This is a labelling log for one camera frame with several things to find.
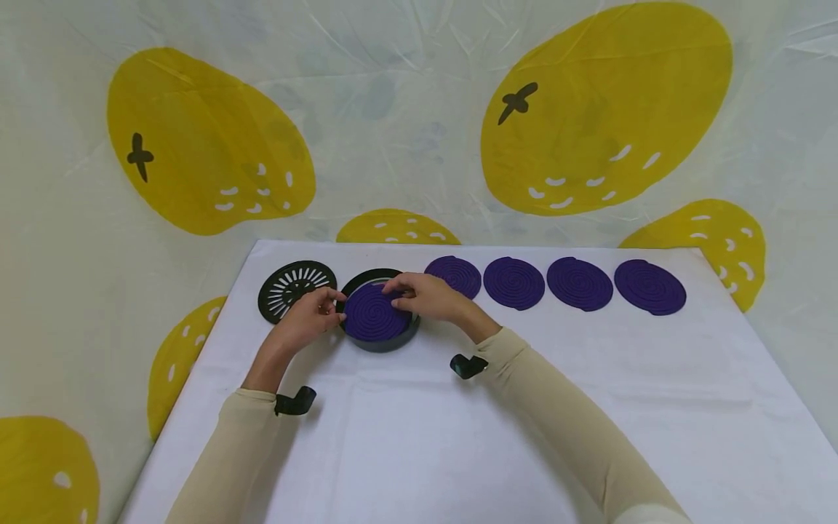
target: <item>person's right hand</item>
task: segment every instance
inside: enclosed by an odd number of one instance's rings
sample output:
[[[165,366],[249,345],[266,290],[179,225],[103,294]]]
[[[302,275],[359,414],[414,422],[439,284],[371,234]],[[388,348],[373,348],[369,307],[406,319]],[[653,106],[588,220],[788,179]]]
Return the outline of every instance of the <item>person's right hand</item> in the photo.
[[[401,291],[402,298],[393,300],[393,307],[429,319],[455,322],[474,303],[451,289],[441,278],[425,273],[401,273],[384,285],[382,293]]]
[[[384,285],[382,293],[401,291],[393,307],[421,317],[455,324],[478,344],[500,331],[500,325],[477,304],[451,289],[441,278],[425,273],[401,273]]]

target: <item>wrinkled fabric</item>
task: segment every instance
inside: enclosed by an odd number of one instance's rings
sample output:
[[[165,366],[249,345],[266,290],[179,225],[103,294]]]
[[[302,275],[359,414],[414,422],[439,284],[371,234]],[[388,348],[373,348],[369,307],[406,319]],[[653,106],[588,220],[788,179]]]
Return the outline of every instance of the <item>wrinkled fabric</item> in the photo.
[[[58,497],[21,511],[114,520],[258,238],[701,247],[838,442],[838,7],[684,5],[0,4],[0,464],[46,432],[15,478]]]

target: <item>beige sleeve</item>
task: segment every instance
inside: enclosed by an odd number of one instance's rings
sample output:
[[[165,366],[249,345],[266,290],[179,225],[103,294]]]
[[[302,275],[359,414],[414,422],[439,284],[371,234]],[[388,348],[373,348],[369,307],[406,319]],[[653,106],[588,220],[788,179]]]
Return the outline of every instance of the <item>beige sleeve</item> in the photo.
[[[479,344],[484,375],[565,460],[609,523],[689,522],[672,494],[619,428],[509,329]]]
[[[166,524],[237,524],[270,454],[281,417],[276,396],[245,389],[224,402],[218,425],[180,490]]]

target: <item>yellow fruit print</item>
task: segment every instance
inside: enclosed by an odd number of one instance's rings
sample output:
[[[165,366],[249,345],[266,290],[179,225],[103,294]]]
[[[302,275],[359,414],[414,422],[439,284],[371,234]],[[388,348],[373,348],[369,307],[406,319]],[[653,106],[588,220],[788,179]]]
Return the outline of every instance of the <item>yellow fruit print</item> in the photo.
[[[166,340],[160,345],[148,378],[146,411],[152,440],[157,441],[160,436],[226,299],[213,298],[186,315],[180,324],[169,331]]]
[[[438,222],[404,210],[373,210],[358,215],[338,232],[338,242],[459,244]]]
[[[532,215],[640,195],[704,136],[732,64],[725,29],[690,5],[633,3],[582,20],[527,53],[489,102],[489,190]]]
[[[293,122],[234,76],[176,49],[141,51],[111,81],[108,131],[134,188],[195,235],[296,215],[314,198]]]
[[[99,475],[85,438],[50,417],[0,418],[0,522],[95,524]]]
[[[765,282],[765,237],[756,220],[725,200],[698,200],[637,230],[620,247],[700,247],[744,312]]]

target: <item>wrist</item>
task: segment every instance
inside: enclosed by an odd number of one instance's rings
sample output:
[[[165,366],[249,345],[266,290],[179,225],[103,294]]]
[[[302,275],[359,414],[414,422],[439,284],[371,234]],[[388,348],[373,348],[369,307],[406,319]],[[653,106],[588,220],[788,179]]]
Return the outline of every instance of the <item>wrist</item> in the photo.
[[[461,329],[474,344],[483,342],[503,329],[480,306],[470,300],[458,312],[452,323]]]
[[[244,382],[241,383],[242,389],[276,393],[293,357],[293,353],[287,351],[266,353],[259,350]]]

